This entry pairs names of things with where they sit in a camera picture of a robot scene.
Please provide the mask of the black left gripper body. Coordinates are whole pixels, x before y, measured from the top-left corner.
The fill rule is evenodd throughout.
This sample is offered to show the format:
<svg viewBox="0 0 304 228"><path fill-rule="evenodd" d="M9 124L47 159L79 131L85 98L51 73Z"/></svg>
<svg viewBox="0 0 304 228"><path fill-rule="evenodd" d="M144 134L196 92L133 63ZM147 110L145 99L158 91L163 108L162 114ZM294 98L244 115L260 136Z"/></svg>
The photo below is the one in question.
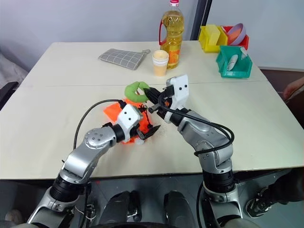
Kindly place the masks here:
<svg viewBox="0 0 304 228"><path fill-rule="evenodd" d="M133 127L130 130L130 138L140 138L143 139L143 132L139 129L139 127Z"/></svg>

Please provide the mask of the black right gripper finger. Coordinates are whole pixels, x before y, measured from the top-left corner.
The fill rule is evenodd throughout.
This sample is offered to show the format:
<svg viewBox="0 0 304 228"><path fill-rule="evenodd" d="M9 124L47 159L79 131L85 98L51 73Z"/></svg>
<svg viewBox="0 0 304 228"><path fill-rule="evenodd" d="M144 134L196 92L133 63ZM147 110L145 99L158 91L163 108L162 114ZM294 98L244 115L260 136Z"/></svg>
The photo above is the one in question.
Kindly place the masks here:
<svg viewBox="0 0 304 228"><path fill-rule="evenodd" d="M151 101L154 105L158 103L158 98L161 93L156 88L144 88L144 93L148 100Z"/></svg>
<svg viewBox="0 0 304 228"><path fill-rule="evenodd" d="M167 113L166 110L164 110L161 106L159 106L158 104L153 105L151 107L148 108L149 113L153 114L154 112L162 119L165 118L165 115Z"/></svg>

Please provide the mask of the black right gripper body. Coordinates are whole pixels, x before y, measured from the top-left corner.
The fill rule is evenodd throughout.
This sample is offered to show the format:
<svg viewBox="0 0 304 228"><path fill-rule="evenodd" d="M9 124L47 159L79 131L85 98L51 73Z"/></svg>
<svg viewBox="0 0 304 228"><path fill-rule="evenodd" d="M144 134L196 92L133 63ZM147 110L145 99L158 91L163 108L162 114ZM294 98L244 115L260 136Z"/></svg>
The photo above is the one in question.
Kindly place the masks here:
<svg viewBox="0 0 304 228"><path fill-rule="evenodd" d="M158 105L165 111L169 111L172 105L172 96L174 95L174 86L167 86L158 97Z"/></svg>

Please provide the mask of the bystander bare hand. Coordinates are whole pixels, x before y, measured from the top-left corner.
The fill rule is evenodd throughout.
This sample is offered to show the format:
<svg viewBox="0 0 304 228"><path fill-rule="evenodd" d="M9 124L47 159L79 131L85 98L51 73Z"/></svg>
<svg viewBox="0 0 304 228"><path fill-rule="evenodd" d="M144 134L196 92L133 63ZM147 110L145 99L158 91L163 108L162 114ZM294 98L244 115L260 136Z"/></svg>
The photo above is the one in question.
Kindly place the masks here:
<svg viewBox="0 0 304 228"><path fill-rule="evenodd" d="M301 89L304 86L304 78L297 79L290 84L283 91L283 98L285 100L289 99L292 94L294 94L297 90Z"/></svg>

